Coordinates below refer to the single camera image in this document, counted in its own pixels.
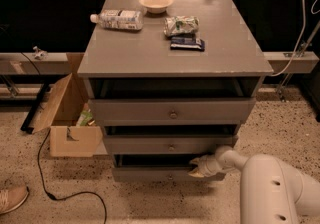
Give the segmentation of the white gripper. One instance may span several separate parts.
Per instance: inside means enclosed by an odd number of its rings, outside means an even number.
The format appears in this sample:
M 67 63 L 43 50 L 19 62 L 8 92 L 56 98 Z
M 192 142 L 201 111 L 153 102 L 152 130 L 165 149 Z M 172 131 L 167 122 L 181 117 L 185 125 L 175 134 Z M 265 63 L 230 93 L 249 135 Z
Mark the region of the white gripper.
M 189 176 L 194 178 L 211 177 L 222 170 L 214 155 L 196 157 L 191 159 L 189 164 L 198 166 L 198 170 L 194 169 L 188 173 Z

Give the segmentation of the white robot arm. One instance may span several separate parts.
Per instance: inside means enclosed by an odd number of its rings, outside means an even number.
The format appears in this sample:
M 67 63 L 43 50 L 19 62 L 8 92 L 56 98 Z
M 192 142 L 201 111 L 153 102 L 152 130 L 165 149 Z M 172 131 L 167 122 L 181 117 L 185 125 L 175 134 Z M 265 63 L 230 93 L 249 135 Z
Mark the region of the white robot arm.
M 299 216 L 320 215 L 320 182 L 274 156 L 246 157 L 221 146 L 190 163 L 195 178 L 241 172 L 241 224 L 299 224 Z

